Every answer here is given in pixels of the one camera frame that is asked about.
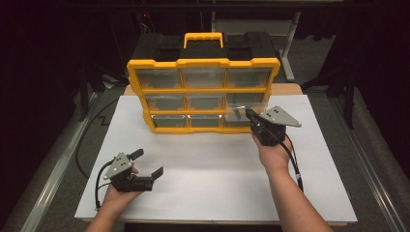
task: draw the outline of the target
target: person's right hand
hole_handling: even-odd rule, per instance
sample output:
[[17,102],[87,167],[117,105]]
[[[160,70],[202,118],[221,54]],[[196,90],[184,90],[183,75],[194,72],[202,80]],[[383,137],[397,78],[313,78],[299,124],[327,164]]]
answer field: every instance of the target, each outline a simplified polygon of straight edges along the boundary
[[[275,174],[276,172],[289,172],[288,163],[289,155],[280,144],[275,147],[263,146],[260,144],[257,137],[252,133],[253,141],[259,149],[259,159],[265,166],[268,174]],[[289,139],[286,137],[283,144],[292,152],[292,146]]]

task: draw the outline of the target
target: gray carpet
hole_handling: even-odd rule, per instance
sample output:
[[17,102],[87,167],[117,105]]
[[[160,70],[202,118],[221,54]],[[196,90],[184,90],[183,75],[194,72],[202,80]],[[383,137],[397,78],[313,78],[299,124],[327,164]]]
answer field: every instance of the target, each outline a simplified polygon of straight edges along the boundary
[[[303,41],[295,41],[289,52],[291,67],[296,76],[296,82],[302,84],[315,78],[320,71],[320,67],[326,57],[333,40],[322,40],[314,42],[311,38]],[[275,82],[285,82],[283,72],[276,77]],[[125,87],[118,86],[106,90],[98,105],[102,109],[108,103],[117,99],[123,94]],[[327,99],[324,88],[311,88],[306,94],[309,96],[311,105],[317,117],[319,126],[328,143],[332,157],[339,171],[342,182],[344,183],[353,208],[359,222],[343,227],[334,227],[335,231],[392,231],[386,217],[383,214],[379,203],[374,197],[365,172],[360,166],[358,154],[354,144],[350,140],[348,133],[339,120],[333,101]],[[111,105],[102,112],[105,116],[104,121],[109,122],[115,104]],[[89,174],[94,165],[96,155],[103,143],[108,126],[102,125],[103,118],[97,118],[87,131],[82,144],[79,148],[78,160]],[[369,159],[374,169],[379,174],[381,182],[386,187],[392,197],[398,213],[402,218],[409,218],[409,198],[410,185],[407,178],[402,174],[394,157],[390,153],[386,142],[381,137],[377,126],[372,121],[371,116],[366,110],[366,105],[356,94],[354,108],[355,133],[363,144],[364,150],[369,155]],[[56,145],[64,149],[67,144],[65,134],[70,134],[70,125],[66,128],[66,133],[62,133],[62,138]],[[30,214],[44,184],[51,173],[57,160],[58,154],[50,154],[44,159],[44,163],[39,170],[34,173],[32,183],[20,198],[14,212],[9,217],[4,231],[20,231],[25,219]],[[79,172],[75,159],[73,158],[62,183],[49,206],[38,231],[83,231],[88,222],[73,218],[82,191],[86,185],[86,179]],[[271,226],[189,226],[189,225],[152,225],[139,224],[138,231],[268,231],[277,229]],[[124,223],[118,222],[115,231],[123,231]]]

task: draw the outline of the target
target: white table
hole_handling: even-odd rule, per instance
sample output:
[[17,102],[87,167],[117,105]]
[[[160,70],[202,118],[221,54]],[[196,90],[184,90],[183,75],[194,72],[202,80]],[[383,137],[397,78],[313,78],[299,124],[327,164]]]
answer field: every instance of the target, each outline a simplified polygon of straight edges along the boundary
[[[287,128],[302,173],[305,194],[322,217],[333,224],[357,221],[343,183],[319,129],[308,97],[275,96],[299,122]],[[248,133],[153,134],[142,119],[138,97],[118,102],[75,217],[96,214],[94,187],[100,168],[119,152],[143,148],[136,160],[140,176],[163,166],[151,192],[136,198],[121,215],[127,222],[278,223],[267,175]],[[103,200],[105,188],[100,190]]]

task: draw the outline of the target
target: tool box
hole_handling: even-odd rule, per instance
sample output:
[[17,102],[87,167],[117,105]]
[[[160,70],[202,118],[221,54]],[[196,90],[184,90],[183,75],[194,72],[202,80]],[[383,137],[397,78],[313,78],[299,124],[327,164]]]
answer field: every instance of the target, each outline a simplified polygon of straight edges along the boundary
[[155,133],[250,132],[245,110],[265,110],[279,67],[264,32],[143,34],[127,65]]

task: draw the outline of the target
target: dark background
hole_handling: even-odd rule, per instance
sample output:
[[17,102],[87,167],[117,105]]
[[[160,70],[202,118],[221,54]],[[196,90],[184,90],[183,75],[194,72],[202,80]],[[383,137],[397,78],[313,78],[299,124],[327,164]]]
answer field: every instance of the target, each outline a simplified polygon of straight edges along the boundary
[[[76,11],[63,5],[63,2],[51,0],[3,1],[0,5],[0,169],[1,186],[6,189],[1,197],[1,227],[32,173],[72,117],[76,108],[72,98],[80,78],[85,76],[96,91],[101,91],[101,73],[127,76],[125,67],[141,33],[136,22],[142,21],[152,32],[165,35],[202,30],[198,12],[146,12],[150,21],[143,13]],[[346,61],[356,64],[357,86],[395,158],[409,177],[406,143],[410,141],[407,122],[410,37],[406,5],[396,0],[364,12],[363,9],[305,11],[295,37],[303,39],[313,35],[321,40],[337,35],[322,73]],[[272,17],[267,12],[220,15],[226,18]],[[276,17],[287,15],[287,12],[275,14]],[[210,30],[210,16],[203,13],[205,31]],[[344,76],[335,76],[322,84],[343,79]]]

